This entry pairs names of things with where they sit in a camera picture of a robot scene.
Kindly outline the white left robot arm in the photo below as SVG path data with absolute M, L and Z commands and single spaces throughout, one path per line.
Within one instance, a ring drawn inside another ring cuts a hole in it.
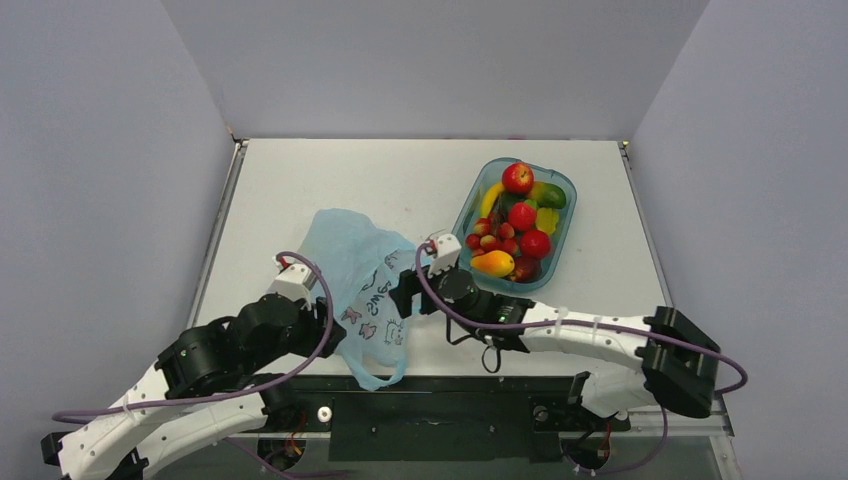
M 183 331 L 112 406 L 55 414 L 78 427 L 43 437 L 43 461 L 63 479 L 146 479 L 230 435 L 285 430 L 299 406 L 289 380 L 344 336 L 330 300 L 266 294 Z

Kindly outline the light blue plastic bag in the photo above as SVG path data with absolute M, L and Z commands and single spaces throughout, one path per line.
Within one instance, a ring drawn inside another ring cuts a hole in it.
M 399 382 L 407 369 L 410 328 L 390 291 L 414 263 L 415 247 L 347 209 L 323 209 L 298 252 L 319 267 L 333 298 L 333 316 L 346 331 L 336 347 L 359 386 L 376 391 Z

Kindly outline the orange yellow fake fruit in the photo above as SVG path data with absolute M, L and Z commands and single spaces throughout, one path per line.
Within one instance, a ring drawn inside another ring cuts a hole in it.
M 486 275 L 502 278 L 513 272 L 515 261 L 510 254 L 504 251 L 492 250 L 473 257 L 470 266 Z

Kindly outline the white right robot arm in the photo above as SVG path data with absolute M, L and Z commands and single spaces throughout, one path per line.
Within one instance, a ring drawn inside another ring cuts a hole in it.
M 406 270 L 390 297 L 401 317 L 442 312 L 497 351 L 559 352 L 611 364 L 608 372 L 575 377 L 563 403 L 578 427 L 650 405 L 696 419 L 711 413 L 721 349 L 673 307 L 647 316 L 573 312 L 484 290 L 458 268 L 438 275 Z

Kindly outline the red fake apple from bag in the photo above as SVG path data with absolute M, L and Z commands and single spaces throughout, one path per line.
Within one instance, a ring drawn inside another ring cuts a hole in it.
M 526 195 L 533 188 L 535 175 L 528 164 L 514 162 L 503 170 L 501 183 L 506 192 Z

